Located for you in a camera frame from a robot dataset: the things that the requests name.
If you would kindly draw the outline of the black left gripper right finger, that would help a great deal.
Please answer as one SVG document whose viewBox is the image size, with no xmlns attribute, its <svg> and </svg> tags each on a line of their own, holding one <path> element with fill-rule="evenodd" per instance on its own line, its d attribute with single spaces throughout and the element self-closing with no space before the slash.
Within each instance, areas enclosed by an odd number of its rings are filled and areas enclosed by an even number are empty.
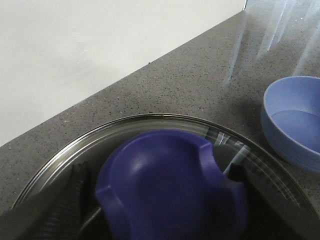
<svg viewBox="0 0 320 240">
<path fill-rule="evenodd" d="M 285 199 L 248 168 L 231 164 L 229 178 L 245 185 L 248 222 L 242 240 L 318 240 L 320 219 Z"/>
</svg>

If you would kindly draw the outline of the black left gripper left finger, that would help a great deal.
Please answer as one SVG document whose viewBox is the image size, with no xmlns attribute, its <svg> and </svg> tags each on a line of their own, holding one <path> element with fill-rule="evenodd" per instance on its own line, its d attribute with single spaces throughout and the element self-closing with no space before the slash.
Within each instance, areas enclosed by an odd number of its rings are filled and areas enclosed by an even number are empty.
<svg viewBox="0 0 320 240">
<path fill-rule="evenodd" d="M 0 217 L 2 240 L 76 240 L 88 212 L 91 171 L 75 164 L 58 180 Z"/>
</svg>

